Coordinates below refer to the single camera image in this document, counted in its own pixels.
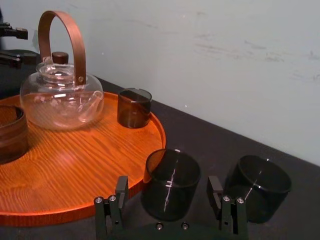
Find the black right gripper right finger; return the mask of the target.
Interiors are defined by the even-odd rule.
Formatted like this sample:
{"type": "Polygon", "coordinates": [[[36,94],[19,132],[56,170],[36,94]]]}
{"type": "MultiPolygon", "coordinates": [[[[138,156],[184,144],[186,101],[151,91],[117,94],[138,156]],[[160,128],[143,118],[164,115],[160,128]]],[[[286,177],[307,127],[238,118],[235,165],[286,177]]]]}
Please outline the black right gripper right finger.
{"type": "Polygon", "coordinates": [[[249,232],[245,200],[224,194],[217,176],[207,178],[206,193],[219,222],[218,230],[214,234],[216,236],[247,236],[249,232]]]}

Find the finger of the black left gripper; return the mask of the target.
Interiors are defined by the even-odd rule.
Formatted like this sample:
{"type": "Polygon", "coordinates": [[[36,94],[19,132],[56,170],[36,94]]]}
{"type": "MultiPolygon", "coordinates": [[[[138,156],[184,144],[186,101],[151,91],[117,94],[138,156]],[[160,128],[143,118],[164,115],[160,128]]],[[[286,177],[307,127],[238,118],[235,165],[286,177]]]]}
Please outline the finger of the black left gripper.
{"type": "Polygon", "coordinates": [[[21,56],[1,53],[0,54],[0,64],[4,66],[9,66],[10,68],[20,69],[22,65],[21,56]]]}
{"type": "Polygon", "coordinates": [[[28,30],[25,28],[13,27],[8,22],[0,23],[0,36],[1,37],[16,37],[17,39],[27,40],[28,30]]]}

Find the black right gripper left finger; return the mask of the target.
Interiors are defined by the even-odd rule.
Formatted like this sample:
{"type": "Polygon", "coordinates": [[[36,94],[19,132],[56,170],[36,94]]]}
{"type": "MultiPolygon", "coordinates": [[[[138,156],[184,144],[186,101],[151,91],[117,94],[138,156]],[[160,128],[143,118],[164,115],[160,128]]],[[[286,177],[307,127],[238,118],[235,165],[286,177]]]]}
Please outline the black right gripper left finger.
{"type": "Polygon", "coordinates": [[[125,207],[129,195],[128,176],[120,176],[117,180],[115,193],[107,198],[98,196],[94,199],[95,209],[95,232],[97,240],[107,240],[107,216],[111,220],[111,229],[113,233],[122,231],[122,210],[125,207]]]}

